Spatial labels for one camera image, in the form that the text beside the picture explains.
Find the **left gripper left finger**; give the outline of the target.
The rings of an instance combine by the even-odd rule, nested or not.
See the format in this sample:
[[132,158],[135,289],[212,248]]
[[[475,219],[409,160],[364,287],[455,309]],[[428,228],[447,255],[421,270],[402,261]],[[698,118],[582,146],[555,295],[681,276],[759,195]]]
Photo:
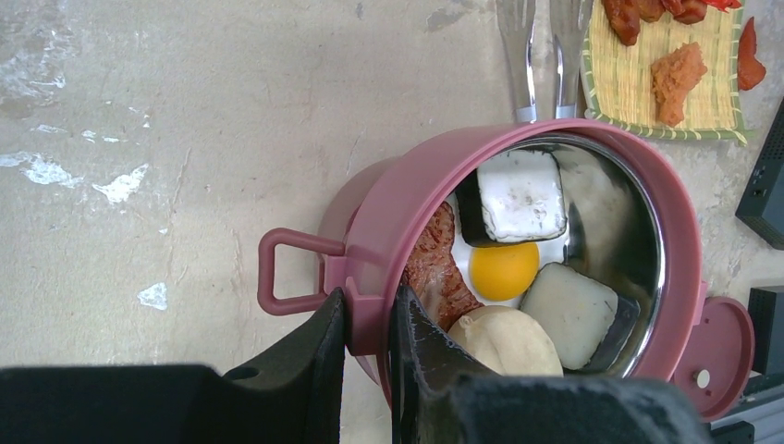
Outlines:
[[198,364],[16,367],[1,373],[5,443],[336,443],[341,290],[301,326],[219,375]]

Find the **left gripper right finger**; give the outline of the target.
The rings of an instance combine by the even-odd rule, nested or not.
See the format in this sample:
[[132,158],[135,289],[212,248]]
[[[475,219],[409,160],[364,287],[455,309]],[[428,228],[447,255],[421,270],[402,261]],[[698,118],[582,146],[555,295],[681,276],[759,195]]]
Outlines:
[[668,383],[606,376],[501,376],[398,288],[390,315],[395,443],[709,443]]

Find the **red steel pot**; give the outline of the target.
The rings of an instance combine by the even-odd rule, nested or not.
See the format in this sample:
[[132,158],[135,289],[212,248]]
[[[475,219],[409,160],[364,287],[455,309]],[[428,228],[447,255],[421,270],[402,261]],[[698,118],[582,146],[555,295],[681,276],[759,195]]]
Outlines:
[[316,234],[262,237],[257,299],[290,315],[342,290],[349,352],[384,393],[401,287],[500,374],[670,381],[704,301],[701,259],[669,162],[565,118],[455,129],[366,167]]

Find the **metal serving tongs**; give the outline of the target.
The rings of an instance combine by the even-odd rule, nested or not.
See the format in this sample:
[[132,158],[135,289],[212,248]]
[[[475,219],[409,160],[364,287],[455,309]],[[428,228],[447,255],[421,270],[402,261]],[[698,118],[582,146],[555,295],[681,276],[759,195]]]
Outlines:
[[496,1],[515,121],[578,114],[582,41],[591,1]]

